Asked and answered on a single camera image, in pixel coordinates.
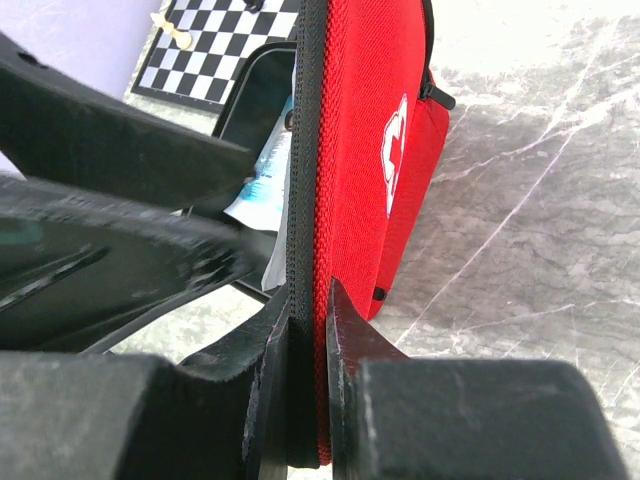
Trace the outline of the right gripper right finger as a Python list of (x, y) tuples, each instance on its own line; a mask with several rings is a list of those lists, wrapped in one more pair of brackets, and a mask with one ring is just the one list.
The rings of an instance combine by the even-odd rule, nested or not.
[(600, 404), (572, 365), (411, 358), (333, 281), (326, 321), (337, 479), (624, 479)]

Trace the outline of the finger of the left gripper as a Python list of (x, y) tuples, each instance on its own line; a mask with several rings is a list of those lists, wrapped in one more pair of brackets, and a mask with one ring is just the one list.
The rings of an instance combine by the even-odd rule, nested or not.
[(37, 180), (1, 180), (1, 346), (83, 352), (250, 273), (238, 233)]
[(254, 174), (246, 149), (138, 110), (1, 38), (1, 150), (37, 177), (171, 210), (223, 210)]

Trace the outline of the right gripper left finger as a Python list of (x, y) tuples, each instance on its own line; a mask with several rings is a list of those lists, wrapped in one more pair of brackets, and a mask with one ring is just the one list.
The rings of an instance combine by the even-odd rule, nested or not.
[(5, 352), (5, 479), (283, 479), (285, 290), (181, 364)]

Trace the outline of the white gauze packet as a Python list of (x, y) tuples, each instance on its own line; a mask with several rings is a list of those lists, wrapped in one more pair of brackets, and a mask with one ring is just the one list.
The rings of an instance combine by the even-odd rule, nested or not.
[(286, 282), (286, 234), (279, 234), (271, 258), (261, 280), (264, 292), (282, 286)]

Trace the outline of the blue white bandage packet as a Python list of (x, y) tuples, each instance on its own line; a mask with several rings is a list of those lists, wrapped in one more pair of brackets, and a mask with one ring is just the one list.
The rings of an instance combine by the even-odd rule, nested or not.
[(285, 203), (285, 178), (292, 139), (293, 97), (289, 95), (255, 164), (256, 175), (224, 210), (259, 231), (278, 231)]

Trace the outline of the red black medicine case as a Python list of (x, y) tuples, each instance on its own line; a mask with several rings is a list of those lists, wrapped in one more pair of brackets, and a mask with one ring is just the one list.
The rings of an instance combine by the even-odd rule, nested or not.
[[(304, 1), (292, 70), (293, 138), (273, 240), (248, 278), (287, 293), (286, 466), (333, 464), (326, 321), (333, 281), (370, 325), (392, 287), (441, 157), (454, 99), (430, 63), (428, 1)], [(261, 280), (286, 234), (286, 282)]]

